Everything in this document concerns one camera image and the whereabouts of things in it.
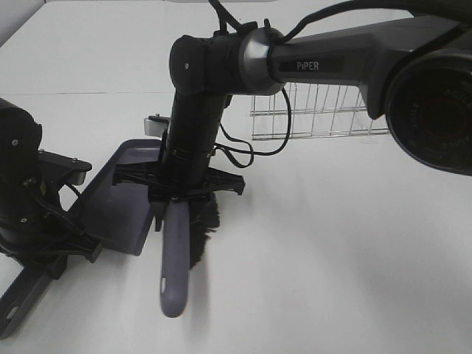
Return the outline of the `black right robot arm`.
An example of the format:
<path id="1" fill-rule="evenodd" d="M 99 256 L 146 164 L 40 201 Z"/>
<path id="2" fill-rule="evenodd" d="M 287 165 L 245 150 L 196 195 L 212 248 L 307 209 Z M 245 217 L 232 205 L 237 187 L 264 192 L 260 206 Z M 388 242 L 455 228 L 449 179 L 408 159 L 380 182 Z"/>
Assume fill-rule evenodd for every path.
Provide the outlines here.
<path id="1" fill-rule="evenodd" d="M 209 166 L 223 111 L 235 95 L 271 96 L 287 83 L 354 86 L 413 159 L 471 174 L 469 1 L 343 1 L 287 34 L 212 7 L 219 30 L 182 36 L 170 51 L 172 113 L 151 119 L 164 140 L 158 160 L 114 171 L 115 184 L 148 188 L 168 226 L 187 226 L 190 206 L 215 191 L 242 193 L 242 177 Z"/>

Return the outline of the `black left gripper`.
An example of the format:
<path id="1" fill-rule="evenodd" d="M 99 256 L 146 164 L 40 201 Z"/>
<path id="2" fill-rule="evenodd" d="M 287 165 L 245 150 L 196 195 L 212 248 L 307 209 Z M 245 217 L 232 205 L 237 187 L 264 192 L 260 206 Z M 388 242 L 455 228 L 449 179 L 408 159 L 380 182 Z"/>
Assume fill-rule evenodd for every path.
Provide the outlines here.
<path id="1" fill-rule="evenodd" d="M 103 250 L 102 243 L 87 233 L 81 222 L 85 202 L 78 186 L 68 183 L 73 170 L 89 172 L 92 165 L 42 149 L 37 152 L 37 161 L 39 175 L 28 178 L 22 187 L 39 208 L 46 229 L 38 233 L 44 244 L 35 246 L 27 256 L 32 258 L 34 265 L 57 280 L 66 270 L 70 256 L 81 256 L 94 263 Z M 65 210 L 60 202 L 59 192 L 63 187 L 68 187 L 77 197 L 70 210 Z"/>

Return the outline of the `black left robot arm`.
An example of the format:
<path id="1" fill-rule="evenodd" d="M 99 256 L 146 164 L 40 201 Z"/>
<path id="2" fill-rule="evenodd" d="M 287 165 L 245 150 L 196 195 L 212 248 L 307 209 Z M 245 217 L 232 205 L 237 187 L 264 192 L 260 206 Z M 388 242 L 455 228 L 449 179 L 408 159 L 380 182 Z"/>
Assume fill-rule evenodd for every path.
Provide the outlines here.
<path id="1" fill-rule="evenodd" d="M 57 261 L 82 256 L 93 263 L 102 245 L 80 221 L 82 201 L 65 210 L 59 196 L 68 187 L 80 197 L 91 164 L 42 151 L 42 133 L 30 113 L 1 101 L 1 253 L 57 279 Z"/>

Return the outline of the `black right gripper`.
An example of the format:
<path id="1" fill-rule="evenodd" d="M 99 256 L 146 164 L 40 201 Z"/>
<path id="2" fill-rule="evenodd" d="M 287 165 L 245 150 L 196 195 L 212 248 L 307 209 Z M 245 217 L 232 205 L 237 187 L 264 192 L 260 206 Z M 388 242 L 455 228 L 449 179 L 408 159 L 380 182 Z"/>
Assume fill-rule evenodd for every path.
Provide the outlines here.
<path id="1" fill-rule="evenodd" d="M 112 184 L 141 184 L 147 187 L 154 229 L 160 232 L 170 199 L 177 201 L 205 199 L 213 192 L 229 191 L 242 195 L 245 181 L 242 176 L 208 167 L 196 182 L 179 181 L 158 162 L 118 164 L 114 168 Z"/>

